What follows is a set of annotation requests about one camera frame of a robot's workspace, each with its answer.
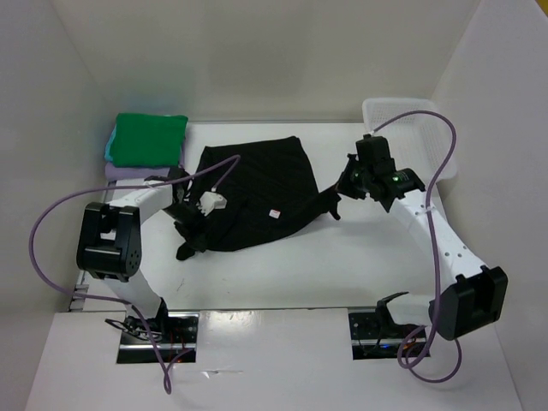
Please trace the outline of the black t shirt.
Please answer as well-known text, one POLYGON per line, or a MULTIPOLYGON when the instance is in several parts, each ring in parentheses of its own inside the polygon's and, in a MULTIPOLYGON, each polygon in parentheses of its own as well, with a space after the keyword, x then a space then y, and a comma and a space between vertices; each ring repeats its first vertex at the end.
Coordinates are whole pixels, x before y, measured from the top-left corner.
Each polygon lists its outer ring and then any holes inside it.
POLYGON ((176 258, 197 252, 234 252, 281 240, 329 213, 339 218, 340 196, 333 187, 318 189, 312 165, 295 136, 229 146, 208 146, 200 157, 204 176, 190 185, 188 199, 206 191, 228 204, 208 217, 204 240, 185 240, 176 258))

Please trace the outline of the purple t shirt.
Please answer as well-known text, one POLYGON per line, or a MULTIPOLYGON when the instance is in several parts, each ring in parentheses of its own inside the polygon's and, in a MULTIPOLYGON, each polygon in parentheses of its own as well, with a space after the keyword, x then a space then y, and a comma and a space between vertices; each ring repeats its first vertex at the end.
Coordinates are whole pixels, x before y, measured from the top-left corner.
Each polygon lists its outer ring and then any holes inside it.
POLYGON ((178 159, 173 164, 166 163, 164 160, 145 159, 142 156, 128 161, 115 162, 109 147, 105 148, 104 158, 107 161, 104 172, 109 182, 149 176, 167 176, 171 168, 183 166, 184 146, 179 147, 178 159))

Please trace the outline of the green t shirt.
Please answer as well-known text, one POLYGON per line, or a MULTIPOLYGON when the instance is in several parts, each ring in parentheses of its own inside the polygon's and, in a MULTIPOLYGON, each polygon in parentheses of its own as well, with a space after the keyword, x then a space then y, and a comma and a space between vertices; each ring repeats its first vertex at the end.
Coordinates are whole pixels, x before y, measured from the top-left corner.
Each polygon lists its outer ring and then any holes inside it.
POLYGON ((110 145, 111 162, 119 168, 159 168, 179 164, 186 116, 120 113, 110 145))

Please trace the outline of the cyan t shirt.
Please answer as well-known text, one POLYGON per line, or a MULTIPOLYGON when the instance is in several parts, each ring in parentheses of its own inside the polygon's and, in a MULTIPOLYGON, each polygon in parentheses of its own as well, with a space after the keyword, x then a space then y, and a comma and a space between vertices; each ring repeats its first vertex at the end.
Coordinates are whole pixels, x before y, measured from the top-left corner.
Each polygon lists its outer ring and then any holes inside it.
POLYGON ((116 127, 112 129, 112 132, 110 133, 110 137, 106 143, 105 149, 104 149, 104 160, 107 163, 112 162, 112 156, 110 154, 110 148, 112 146, 112 143, 114 142, 114 139, 116 138, 116 127))

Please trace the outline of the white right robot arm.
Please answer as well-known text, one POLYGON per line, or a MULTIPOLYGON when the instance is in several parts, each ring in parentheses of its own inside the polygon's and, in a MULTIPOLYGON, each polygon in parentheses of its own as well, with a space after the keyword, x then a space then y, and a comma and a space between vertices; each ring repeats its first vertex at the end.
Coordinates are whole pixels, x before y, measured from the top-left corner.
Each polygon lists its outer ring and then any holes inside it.
POLYGON ((393 337, 405 325, 424 325, 453 341, 497 322, 509 283, 506 272, 488 267, 464 244, 435 205, 427 202, 426 186, 417 174, 396 167, 386 138, 366 134, 355 146, 337 192, 377 201, 434 264, 432 295, 401 291, 378 301, 378 332, 393 337))

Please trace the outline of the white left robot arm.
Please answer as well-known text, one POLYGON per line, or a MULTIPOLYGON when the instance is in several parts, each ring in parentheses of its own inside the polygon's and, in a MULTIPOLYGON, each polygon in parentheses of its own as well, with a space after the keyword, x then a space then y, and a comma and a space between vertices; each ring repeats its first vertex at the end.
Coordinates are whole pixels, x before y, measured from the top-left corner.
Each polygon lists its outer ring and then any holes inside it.
POLYGON ((189 200, 189 181, 190 175, 182 169, 166 177, 150 176, 144 187, 108 203, 92 202, 84 210, 77 265, 105 283, 122 302, 127 317, 120 329, 139 339, 161 342, 173 325, 166 302, 152 290, 140 269, 142 224, 163 211, 182 232, 194 233, 216 204, 215 193, 189 200))

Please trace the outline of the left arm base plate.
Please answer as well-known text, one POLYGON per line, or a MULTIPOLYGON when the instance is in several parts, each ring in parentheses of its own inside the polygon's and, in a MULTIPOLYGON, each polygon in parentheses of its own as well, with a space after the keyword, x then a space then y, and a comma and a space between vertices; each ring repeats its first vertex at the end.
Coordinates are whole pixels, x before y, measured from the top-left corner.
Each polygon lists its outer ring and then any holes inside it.
MULTIPOLYGON (((106 323, 121 332, 117 364, 150 364, 157 363, 151 341, 145 328, 136 319, 132 319, 134 328, 130 327, 129 319, 123 322, 107 319, 106 323)), ((194 363, 197 354, 197 337, 199 315, 186 313, 178 317, 169 317, 167 330, 160 333, 158 327, 151 325, 152 335, 158 347, 161 359, 165 365, 170 363, 194 363)))

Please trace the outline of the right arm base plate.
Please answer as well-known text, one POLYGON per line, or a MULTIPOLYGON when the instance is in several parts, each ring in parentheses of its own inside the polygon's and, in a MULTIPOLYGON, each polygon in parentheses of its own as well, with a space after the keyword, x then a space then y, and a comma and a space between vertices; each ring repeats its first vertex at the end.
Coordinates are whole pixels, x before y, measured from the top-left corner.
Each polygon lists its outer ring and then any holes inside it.
POLYGON ((381 325, 372 307, 348 311, 353 360, 396 359, 403 339, 416 325, 381 325))

